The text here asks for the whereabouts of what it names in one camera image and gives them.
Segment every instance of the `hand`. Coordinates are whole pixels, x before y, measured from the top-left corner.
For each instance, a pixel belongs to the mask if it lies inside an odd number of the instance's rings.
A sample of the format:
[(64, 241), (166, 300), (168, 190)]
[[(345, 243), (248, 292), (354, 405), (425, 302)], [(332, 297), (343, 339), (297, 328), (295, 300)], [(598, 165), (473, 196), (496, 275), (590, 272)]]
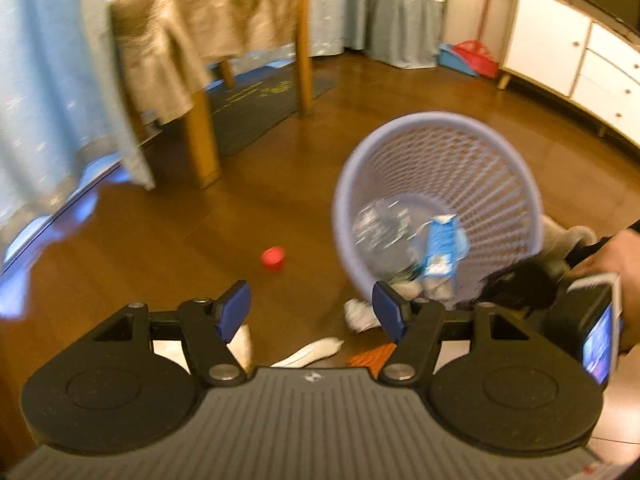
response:
[(622, 319), (625, 327), (620, 339), (624, 351), (640, 342), (640, 235), (624, 229), (595, 254), (574, 267), (571, 278), (616, 272), (622, 286)]

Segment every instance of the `logo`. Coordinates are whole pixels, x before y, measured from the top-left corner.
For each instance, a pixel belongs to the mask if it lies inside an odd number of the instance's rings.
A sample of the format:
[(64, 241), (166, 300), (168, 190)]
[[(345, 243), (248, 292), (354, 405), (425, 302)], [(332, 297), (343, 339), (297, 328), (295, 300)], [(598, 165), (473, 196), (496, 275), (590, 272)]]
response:
[(318, 372), (311, 372), (305, 375), (305, 381), (308, 381), (310, 383), (317, 383), (320, 379), (322, 379), (322, 375), (320, 375)]

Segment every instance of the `cabinet leg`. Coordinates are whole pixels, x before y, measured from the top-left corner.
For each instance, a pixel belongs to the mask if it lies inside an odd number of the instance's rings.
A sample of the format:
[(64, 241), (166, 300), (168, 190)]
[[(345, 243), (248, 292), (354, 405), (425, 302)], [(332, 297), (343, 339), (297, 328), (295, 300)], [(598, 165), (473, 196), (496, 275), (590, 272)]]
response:
[(511, 74), (502, 74), (500, 81), (498, 82), (498, 90), (504, 90), (511, 81)]

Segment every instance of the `cabinet drawer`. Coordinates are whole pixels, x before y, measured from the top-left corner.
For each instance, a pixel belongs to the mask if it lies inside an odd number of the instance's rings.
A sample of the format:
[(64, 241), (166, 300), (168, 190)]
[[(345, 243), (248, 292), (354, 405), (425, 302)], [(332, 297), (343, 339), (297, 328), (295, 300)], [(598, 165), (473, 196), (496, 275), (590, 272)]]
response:
[(593, 82), (584, 75), (580, 75), (575, 86), (572, 99), (588, 111), (620, 128), (622, 126), (622, 106), (611, 92)]
[(573, 101), (603, 121), (611, 124), (636, 144), (640, 144), (640, 113), (619, 96), (580, 75)]
[(613, 32), (593, 23), (588, 49), (600, 54), (636, 81), (640, 81), (640, 52)]
[(580, 75), (597, 83), (621, 102), (629, 106), (635, 103), (640, 110), (640, 85), (609, 61), (587, 51)]

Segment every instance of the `handheld device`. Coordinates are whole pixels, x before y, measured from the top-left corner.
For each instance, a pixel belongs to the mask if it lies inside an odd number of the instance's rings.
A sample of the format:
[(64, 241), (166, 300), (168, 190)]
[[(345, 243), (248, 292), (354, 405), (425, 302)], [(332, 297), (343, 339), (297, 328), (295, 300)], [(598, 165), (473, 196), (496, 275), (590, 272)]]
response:
[(545, 317), (543, 333), (605, 385), (616, 369), (621, 314), (618, 275), (588, 276), (573, 282), (557, 299)]

